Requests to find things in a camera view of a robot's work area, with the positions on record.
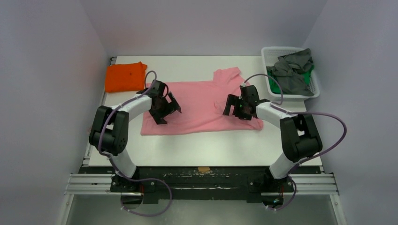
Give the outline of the pink t shirt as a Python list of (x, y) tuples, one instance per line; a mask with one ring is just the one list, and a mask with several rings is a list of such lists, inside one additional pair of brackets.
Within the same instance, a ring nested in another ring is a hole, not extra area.
[(143, 114), (141, 135), (184, 135), (199, 132), (262, 130), (260, 119), (240, 120), (224, 116), (227, 96), (239, 95), (244, 79), (237, 67), (214, 71), (211, 81), (169, 82), (167, 85), (181, 106), (181, 112), (166, 116), (166, 124), (155, 123), (150, 113)]

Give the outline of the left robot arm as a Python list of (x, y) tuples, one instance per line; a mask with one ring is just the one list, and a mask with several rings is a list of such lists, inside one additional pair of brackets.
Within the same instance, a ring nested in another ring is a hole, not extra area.
[(122, 186), (129, 192), (139, 188), (138, 168), (126, 149), (129, 123), (148, 112), (155, 124), (165, 125), (166, 117), (181, 113), (181, 106), (166, 83), (154, 80), (150, 87), (139, 91), (133, 98), (112, 107), (98, 107), (89, 135), (89, 144), (108, 158), (116, 175), (122, 177)]

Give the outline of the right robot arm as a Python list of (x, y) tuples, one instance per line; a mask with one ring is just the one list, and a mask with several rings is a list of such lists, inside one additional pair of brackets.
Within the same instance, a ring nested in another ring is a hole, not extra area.
[(254, 85), (241, 85), (239, 88), (239, 96), (227, 96), (223, 115), (233, 115), (240, 120), (257, 118), (280, 130), (283, 152), (269, 167), (263, 179), (265, 188), (274, 191), (300, 160), (310, 158), (322, 150), (318, 129), (312, 115), (290, 112), (281, 108), (279, 103), (260, 99)]

